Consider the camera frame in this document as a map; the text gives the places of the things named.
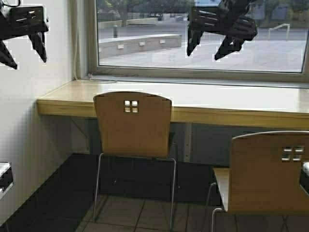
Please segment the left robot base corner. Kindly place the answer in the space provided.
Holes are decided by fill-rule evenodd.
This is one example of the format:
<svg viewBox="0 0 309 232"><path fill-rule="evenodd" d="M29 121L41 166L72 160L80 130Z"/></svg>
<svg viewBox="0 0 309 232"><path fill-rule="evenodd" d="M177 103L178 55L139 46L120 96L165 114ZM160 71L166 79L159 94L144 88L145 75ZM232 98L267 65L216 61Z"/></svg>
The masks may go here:
<svg viewBox="0 0 309 232"><path fill-rule="evenodd" d="M0 199L2 199L5 194L14 185L14 177L11 163L1 162L0 163Z"/></svg>

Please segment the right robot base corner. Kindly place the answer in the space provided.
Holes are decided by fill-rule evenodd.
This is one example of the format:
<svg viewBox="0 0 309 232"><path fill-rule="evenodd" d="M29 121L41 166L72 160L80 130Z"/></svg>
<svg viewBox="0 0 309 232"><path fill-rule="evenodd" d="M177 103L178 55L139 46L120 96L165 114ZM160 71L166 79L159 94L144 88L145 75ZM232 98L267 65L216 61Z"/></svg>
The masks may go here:
<svg viewBox="0 0 309 232"><path fill-rule="evenodd" d="M307 194L309 194L309 163L308 162L304 162L302 164L299 184L300 184L301 188Z"/></svg>

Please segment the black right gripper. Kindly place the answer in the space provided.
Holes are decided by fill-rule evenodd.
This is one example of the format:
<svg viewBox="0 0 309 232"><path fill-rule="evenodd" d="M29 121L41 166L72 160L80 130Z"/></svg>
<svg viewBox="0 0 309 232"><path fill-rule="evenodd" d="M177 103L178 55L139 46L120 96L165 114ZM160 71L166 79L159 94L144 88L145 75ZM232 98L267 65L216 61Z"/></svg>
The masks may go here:
<svg viewBox="0 0 309 232"><path fill-rule="evenodd" d="M189 11L187 55L200 44L204 32L225 36L215 60L239 52L243 40L251 41L257 35L255 21L246 14L252 0L221 0L216 5L195 4Z"/></svg>

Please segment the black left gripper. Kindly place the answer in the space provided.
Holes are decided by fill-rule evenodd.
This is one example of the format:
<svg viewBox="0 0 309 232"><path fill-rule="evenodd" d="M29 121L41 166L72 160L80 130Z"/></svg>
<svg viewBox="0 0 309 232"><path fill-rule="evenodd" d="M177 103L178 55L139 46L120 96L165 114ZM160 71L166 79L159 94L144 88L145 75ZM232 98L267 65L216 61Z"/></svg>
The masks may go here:
<svg viewBox="0 0 309 232"><path fill-rule="evenodd" d="M0 11L0 39L28 35L33 49L44 63L47 62L44 33L48 31L43 6L7 7ZM0 62L17 70L18 66L3 41L0 42Z"/></svg>

